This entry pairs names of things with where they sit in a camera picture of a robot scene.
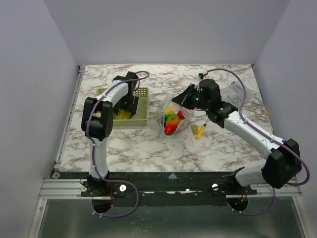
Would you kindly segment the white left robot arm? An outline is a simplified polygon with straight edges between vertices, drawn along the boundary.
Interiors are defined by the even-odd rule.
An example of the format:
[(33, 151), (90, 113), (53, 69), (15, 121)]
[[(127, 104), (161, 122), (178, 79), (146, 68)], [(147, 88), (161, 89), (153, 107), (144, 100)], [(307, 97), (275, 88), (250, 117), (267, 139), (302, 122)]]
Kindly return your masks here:
[(135, 72), (116, 76), (111, 86), (100, 95), (86, 98), (81, 129), (89, 139), (91, 168), (87, 177), (87, 190), (104, 196), (109, 192), (106, 181), (109, 169), (106, 162), (107, 138), (113, 129), (114, 116), (131, 119), (137, 111), (139, 97), (134, 95), (140, 80)]

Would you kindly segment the red tomato toy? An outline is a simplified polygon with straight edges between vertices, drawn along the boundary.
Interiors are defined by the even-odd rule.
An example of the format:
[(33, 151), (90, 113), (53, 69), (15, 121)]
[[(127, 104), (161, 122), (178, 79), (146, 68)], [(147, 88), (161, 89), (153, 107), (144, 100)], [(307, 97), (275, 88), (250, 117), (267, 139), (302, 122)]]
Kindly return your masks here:
[(185, 117), (184, 117), (182, 111), (178, 111), (177, 116), (178, 116), (178, 118), (179, 118), (180, 120), (185, 119)]

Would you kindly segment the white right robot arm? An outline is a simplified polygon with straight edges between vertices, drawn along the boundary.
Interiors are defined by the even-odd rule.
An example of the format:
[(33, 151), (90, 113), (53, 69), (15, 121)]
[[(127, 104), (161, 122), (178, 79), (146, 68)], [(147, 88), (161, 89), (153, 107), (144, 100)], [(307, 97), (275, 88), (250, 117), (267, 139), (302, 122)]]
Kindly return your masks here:
[(231, 193), (239, 194), (252, 184), (282, 188), (301, 171), (298, 143), (273, 137), (244, 117), (237, 107), (222, 100), (219, 85), (213, 79), (204, 79), (198, 86), (190, 84), (172, 101), (189, 110), (206, 112), (210, 121), (238, 135), (265, 158), (264, 165), (242, 167), (233, 173), (228, 181)]

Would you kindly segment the yellow pear toy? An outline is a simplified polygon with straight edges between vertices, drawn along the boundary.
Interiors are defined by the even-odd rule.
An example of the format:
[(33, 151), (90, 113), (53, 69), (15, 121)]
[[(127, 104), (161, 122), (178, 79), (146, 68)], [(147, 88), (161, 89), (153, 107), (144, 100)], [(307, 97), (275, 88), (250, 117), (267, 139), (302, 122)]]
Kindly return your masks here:
[(174, 114), (174, 110), (171, 109), (170, 107), (168, 107), (168, 108), (166, 108), (166, 109), (164, 110), (164, 114), (165, 114), (165, 115)]

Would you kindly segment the clear zip top bag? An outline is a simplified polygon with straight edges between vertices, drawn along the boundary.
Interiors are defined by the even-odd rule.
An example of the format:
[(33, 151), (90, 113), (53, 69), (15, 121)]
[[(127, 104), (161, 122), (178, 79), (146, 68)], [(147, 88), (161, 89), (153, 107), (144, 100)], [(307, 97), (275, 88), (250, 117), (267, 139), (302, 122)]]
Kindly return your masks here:
[(190, 122), (193, 112), (173, 102), (180, 93), (168, 94), (157, 106), (156, 115), (165, 136), (172, 137)]

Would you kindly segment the yellow green starfruit toy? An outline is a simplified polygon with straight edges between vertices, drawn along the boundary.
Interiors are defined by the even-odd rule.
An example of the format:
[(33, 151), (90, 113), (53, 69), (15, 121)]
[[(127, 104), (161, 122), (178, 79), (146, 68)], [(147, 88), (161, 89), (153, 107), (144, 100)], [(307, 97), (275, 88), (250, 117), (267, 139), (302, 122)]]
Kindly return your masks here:
[(131, 112), (127, 112), (125, 110), (119, 110), (117, 119), (119, 120), (128, 120), (131, 119)]

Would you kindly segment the green leaf toy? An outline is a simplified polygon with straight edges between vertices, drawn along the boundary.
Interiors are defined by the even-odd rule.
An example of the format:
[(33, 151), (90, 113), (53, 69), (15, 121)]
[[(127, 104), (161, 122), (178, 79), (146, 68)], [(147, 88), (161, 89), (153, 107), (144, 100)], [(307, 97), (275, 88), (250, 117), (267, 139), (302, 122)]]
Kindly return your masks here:
[(179, 120), (177, 114), (170, 114), (168, 115), (167, 121), (166, 121), (166, 126), (172, 122), (173, 120)]

